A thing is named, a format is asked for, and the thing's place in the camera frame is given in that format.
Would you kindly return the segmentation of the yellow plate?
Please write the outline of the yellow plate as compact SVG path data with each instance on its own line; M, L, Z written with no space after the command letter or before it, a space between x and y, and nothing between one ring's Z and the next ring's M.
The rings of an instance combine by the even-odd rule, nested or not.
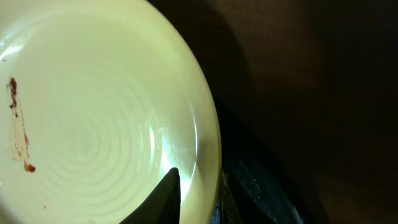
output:
M1 2L2 223L119 223L173 168L180 223L208 223L213 98L151 3Z

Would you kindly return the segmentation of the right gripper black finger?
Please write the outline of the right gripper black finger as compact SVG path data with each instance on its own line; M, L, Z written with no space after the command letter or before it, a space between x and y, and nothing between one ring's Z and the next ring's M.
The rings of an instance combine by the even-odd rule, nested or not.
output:
M150 195L120 224L179 224L180 176L171 168Z

